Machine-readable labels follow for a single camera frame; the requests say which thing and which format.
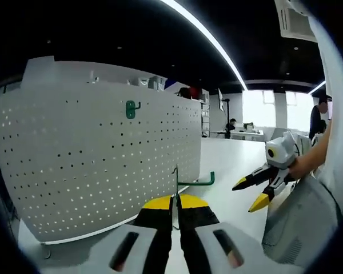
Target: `white pegboard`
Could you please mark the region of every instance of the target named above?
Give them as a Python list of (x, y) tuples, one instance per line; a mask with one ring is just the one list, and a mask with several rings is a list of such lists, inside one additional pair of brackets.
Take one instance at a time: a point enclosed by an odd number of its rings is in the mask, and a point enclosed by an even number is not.
[[(141, 108), (126, 118), (126, 101)], [(0, 167), (41, 242), (79, 237), (137, 214), (200, 171), (199, 102), (123, 84), (56, 84), (0, 97)]]

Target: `person's hand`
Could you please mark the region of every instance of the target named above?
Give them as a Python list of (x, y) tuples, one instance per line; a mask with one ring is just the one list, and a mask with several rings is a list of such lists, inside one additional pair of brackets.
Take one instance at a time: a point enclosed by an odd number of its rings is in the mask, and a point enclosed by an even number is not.
[(290, 175), (293, 179), (298, 180), (310, 172), (309, 165), (303, 156), (295, 159), (293, 164), (289, 167)]

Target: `window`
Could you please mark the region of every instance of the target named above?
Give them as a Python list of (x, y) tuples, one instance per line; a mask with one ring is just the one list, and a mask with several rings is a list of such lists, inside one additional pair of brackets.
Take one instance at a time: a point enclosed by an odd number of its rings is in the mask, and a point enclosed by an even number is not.
[(249, 90), (242, 93), (243, 123), (255, 126), (275, 127), (276, 107), (273, 90)]
[(287, 128), (309, 132), (313, 97), (305, 93), (286, 91), (286, 101)]

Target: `ceiling lamp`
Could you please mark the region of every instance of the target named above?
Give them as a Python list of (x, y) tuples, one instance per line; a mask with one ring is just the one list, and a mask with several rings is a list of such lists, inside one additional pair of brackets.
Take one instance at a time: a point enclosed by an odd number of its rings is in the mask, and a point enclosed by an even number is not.
[(196, 18), (194, 17), (189, 11), (187, 11), (184, 7), (182, 7), (180, 4), (178, 4), (175, 0), (160, 0), (164, 4), (167, 4), (169, 7), (180, 13), (183, 17), (185, 17), (190, 23), (192, 23), (203, 35), (210, 41), (210, 43), (217, 49), (217, 51), (221, 54), (221, 56), (226, 60), (228, 65), (231, 67), (233, 72), (235, 73), (235, 76), (238, 78), (239, 82), (241, 83), (243, 89), (245, 91), (248, 90), (246, 87), (246, 84), (244, 83), (244, 80), (242, 79), (238, 69), (236, 68), (233, 61), (230, 59), (224, 48), (220, 45), (220, 43), (217, 42), (215, 37), (206, 29), (204, 25)]
[(323, 85), (325, 85), (325, 81), (322, 81), (320, 84), (318, 84), (318, 86), (316, 88), (314, 88), (311, 92), (309, 92), (309, 94), (314, 93), (315, 91), (317, 91), (319, 88), (321, 88)]

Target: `black ceiling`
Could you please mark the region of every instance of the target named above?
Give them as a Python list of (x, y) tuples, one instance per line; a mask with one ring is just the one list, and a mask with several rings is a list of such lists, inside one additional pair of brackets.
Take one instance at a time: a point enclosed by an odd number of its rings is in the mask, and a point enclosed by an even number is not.
[[(32, 2), (3, 3), (0, 81), (22, 74), (29, 58), (54, 55), (57, 61), (132, 67), (212, 92), (218, 87), (226, 93), (241, 91), (241, 86), (234, 84), (237, 78), (217, 50), (192, 24), (162, 2), (80, 2), (41, 2), (38, 6)], [(324, 79), (316, 43), (280, 36), (274, 0), (178, 2), (210, 30), (245, 80), (317, 84)]]

